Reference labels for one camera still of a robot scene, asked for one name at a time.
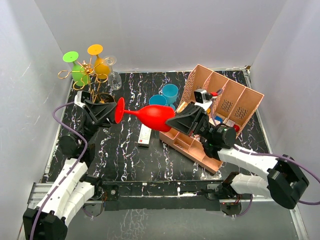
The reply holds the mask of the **red wine glass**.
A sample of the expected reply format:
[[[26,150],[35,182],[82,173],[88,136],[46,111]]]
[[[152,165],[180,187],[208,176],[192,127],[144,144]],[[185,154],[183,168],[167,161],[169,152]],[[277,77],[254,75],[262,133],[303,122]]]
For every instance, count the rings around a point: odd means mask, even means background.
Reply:
[[[175,116],[175,111],[164,105],[148,105],[140,110],[126,110],[125,109],[125,100],[121,97],[115,108],[115,122],[118,124],[124,114],[136,116],[142,124],[146,127],[159,131],[159,132],[168,132],[171,127],[166,124],[166,121]]]

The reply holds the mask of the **blue wine glass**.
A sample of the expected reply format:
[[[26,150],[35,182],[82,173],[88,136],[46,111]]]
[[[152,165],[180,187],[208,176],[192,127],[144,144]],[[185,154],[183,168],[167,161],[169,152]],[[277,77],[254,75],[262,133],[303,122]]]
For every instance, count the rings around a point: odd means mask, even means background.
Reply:
[[[163,95],[160,94],[156,94],[153,95],[150,99],[149,99],[149,105],[160,105],[160,106],[166,106],[167,105],[167,100]]]
[[[174,106],[174,103],[177,100],[179,93],[179,89],[174,84],[166,84],[162,88],[162,95],[166,99],[166,103],[169,107],[173,108],[173,110],[176,110],[176,107]]]

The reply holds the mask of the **clear wine glass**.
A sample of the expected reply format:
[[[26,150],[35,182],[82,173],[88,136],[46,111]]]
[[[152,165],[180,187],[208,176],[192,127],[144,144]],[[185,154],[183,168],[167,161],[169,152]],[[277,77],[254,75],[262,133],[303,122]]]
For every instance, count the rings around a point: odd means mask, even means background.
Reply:
[[[109,68],[108,85],[113,91],[120,90],[122,87],[122,78],[120,74],[113,70],[113,65],[117,62],[115,56],[109,55],[104,58],[104,64]]]

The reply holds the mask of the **green wine glass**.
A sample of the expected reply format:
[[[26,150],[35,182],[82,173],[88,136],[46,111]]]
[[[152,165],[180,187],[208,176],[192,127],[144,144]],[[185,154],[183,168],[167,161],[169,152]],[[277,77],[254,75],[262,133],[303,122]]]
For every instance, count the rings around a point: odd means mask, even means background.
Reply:
[[[86,71],[82,65],[77,63],[79,54],[77,51],[66,52],[62,59],[66,63],[72,63],[73,67],[71,70],[72,79],[76,87],[82,88],[88,84],[89,76],[86,74]]]

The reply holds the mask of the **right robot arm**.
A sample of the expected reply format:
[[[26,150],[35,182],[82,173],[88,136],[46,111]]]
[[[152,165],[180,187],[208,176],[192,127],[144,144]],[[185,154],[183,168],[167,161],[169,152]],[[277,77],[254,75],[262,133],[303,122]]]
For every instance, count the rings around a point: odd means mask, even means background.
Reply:
[[[230,199],[243,194],[260,195],[291,210],[310,184],[302,166],[289,156],[258,153],[236,145],[236,130],[224,123],[210,123],[206,111],[199,105],[189,103],[165,123],[185,135],[199,135],[207,157],[252,173],[232,173],[223,181],[223,194]]]

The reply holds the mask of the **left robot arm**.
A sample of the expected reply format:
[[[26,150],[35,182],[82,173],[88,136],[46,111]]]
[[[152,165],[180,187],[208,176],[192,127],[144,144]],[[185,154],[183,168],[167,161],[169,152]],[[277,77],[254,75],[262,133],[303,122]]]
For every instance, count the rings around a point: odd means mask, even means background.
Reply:
[[[46,195],[34,208],[23,214],[24,235],[27,240],[64,240],[68,227],[87,200],[99,199],[103,187],[99,178],[87,175],[95,150],[89,141],[101,127],[115,124],[116,102],[92,103],[75,100],[73,105],[83,109],[84,115],[78,129],[53,118],[70,133],[61,137],[59,144],[67,157],[58,177]]]

